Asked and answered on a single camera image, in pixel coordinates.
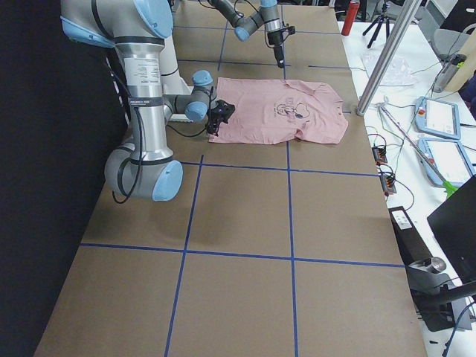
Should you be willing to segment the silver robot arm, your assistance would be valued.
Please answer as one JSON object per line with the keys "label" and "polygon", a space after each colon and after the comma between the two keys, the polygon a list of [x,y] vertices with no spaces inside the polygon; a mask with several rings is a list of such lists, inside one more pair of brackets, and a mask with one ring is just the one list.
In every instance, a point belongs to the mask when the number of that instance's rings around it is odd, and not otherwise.
{"label": "silver robot arm", "polygon": [[265,31],[265,43],[273,50],[278,68],[285,68],[283,43],[284,33],[291,33],[289,27],[280,18],[277,1],[260,1],[250,16],[245,16],[230,1],[208,1],[211,7],[218,10],[234,28],[239,41],[247,41],[262,26]]}
{"label": "silver robot arm", "polygon": [[105,177],[114,195],[169,201],[179,191],[183,168],[167,146],[166,125],[174,114],[208,119],[216,133],[233,107],[217,99],[213,78],[193,75],[190,94],[164,94],[161,52],[170,44],[173,16],[167,1],[62,1],[67,37],[116,50],[126,79],[132,135],[109,156]]}

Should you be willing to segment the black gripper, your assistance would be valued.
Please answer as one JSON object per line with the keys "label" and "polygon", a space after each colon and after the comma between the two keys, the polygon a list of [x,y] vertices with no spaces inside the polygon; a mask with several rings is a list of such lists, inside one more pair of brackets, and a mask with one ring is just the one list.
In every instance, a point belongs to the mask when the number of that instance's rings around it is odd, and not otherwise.
{"label": "black gripper", "polygon": [[283,30],[277,29],[267,32],[267,41],[270,48],[273,49],[274,58],[279,68],[285,68],[285,56],[283,52]]}
{"label": "black gripper", "polygon": [[206,132],[209,135],[214,135],[217,136],[219,132],[219,126],[220,123],[222,122],[222,113],[221,112],[214,112],[212,111],[208,115],[208,124],[206,126]]}

